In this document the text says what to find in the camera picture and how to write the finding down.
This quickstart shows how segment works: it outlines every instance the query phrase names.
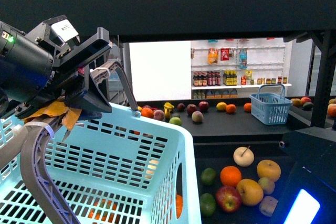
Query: metal frame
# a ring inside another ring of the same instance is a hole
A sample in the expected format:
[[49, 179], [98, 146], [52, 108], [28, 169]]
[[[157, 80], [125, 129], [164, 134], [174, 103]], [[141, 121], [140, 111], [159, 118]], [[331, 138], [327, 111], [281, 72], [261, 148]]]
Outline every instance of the metal frame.
[[[0, 19], [21, 30], [32, 29], [41, 19], [66, 14], [81, 36], [103, 26], [121, 43], [244, 37], [300, 42], [312, 38], [322, 48], [322, 59], [315, 102], [319, 106], [314, 108], [311, 126], [324, 126], [326, 94], [331, 89], [327, 79], [335, 66], [334, 0], [2, 0], [2, 5], [7, 8], [0, 10]], [[42, 6], [43, 11], [37, 13], [31, 6]]]

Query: basket handle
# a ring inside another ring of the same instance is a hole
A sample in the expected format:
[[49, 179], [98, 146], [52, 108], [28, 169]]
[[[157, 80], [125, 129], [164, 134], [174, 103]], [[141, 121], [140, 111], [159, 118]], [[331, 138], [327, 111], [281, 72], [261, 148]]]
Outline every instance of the basket handle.
[[280, 98], [281, 99], [285, 99], [285, 86], [283, 84], [266, 84], [266, 85], [261, 85], [258, 92], [257, 92], [257, 95], [256, 95], [256, 99], [259, 99], [259, 93], [260, 93], [260, 90], [263, 88], [263, 87], [274, 87], [274, 86], [281, 86], [282, 89], [281, 89], [281, 92], [280, 92]]

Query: white wall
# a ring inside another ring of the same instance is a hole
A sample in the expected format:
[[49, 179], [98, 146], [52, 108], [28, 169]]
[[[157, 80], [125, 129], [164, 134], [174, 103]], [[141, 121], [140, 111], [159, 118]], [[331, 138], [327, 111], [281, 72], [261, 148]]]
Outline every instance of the white wall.
[[135, 99], [190, 99], [190, 47], [190, 41], [130, 43]]

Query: black shelf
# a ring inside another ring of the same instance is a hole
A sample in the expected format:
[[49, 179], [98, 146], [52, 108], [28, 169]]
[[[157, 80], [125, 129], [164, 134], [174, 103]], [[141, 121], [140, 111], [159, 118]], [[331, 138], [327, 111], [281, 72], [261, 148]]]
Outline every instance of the black shelf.
[[80, 36], [121, 42], [288, 37], [336, 30], [334, 0], [1, 0], [0, 20], [29, 31], [66, 15]]

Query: shopping basket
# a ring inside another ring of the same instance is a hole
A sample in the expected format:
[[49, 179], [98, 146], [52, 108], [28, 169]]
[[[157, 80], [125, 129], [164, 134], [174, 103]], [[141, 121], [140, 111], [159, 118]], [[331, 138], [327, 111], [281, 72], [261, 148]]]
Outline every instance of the shopping basket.
[[[281, 86], [280, 95], [274, 93], [260, 93], [263, 87]], [[263, 124], [285, 124], [288, 118], [292, 101], [285, 98], [285, 86], [283, 84], [262, 85], [256, 94], [251, 94], [251, 114]]]
[[[111, 104], [99, 120], [79, 121], [51, 139], [47, 170], [81, 223], [201, 223], [193, 139], [184, 128]], [[1, 148], [13, 138], [0, 120]], [[20, 154], [0, 173], [0, 223], [51, 223], [23, 183]], [[176, 215], [176, 194], [183, 210]]]

